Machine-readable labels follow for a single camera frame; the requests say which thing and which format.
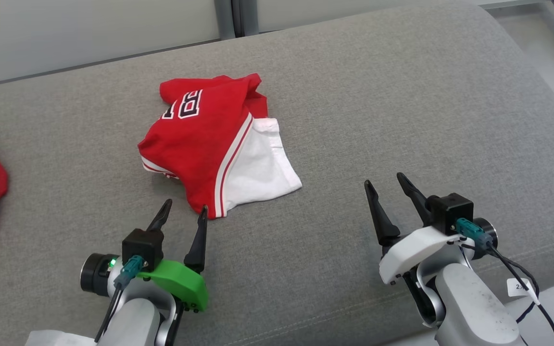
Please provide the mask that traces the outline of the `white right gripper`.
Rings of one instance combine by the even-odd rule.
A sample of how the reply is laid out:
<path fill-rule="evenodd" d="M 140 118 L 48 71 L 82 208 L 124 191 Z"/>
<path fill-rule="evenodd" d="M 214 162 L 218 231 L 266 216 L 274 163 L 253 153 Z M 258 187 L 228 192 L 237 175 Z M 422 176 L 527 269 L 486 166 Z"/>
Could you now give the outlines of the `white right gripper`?
<path fill-rule="evenodd" d="M 400 241 L 399 228 L 391 223 L 380 205 L 373 184 L 365 180 L 364 189 L 378 243 L 382 247 L 391 247 L 379 262 L 382 281 L 391 284 L 414 267 L 422 272 L 417 275 L 422 278 L 438 273 L 449 264 L 470 265 L 475 255 L 474 250 L 462 249 L 460 246 L 473 246 L 473 241 L 461 241 L 459 234 L 445 235 L 430 226 L 432 214 L 427 208 L 427 198 L 404 173 L 398 172 L 396 177 L 403 193 L 413 202 L 423 226 L 426 227 L 411 232 Z"/>

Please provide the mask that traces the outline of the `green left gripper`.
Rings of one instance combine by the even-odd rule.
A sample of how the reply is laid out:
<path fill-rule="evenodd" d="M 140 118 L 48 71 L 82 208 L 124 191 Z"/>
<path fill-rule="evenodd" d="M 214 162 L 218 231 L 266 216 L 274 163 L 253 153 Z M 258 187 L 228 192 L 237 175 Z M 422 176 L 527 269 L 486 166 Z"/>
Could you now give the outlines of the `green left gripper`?
<path fill-rule="evenodd" d="M 147 227 L 147 232 L 162 232 L 171 207 L 172 199 L 167 199 Z M 202 207 L 197 224 L 197 232 L 183 264 L 179 261 L 163 260 L 150 273 L 150 278 L 160 288 L 180 299 L 189 309 L 205 311 L 209 296 L 205 280 L 200 274 L 204 271 L 206 263 L 207 205 Z"/>

